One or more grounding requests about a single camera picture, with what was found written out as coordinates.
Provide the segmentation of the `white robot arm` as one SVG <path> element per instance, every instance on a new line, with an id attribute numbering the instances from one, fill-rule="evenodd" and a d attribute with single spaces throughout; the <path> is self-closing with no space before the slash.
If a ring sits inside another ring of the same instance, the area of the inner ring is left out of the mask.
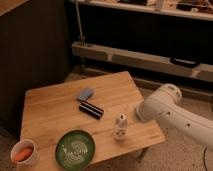
<path id="1" fill-rule="evenodd" d="M 135 107 L 142 122 L 162 120 L 213 151 L 213 121 L 180 107 L 181 90 L 174 84 L 163 84 Z"/>

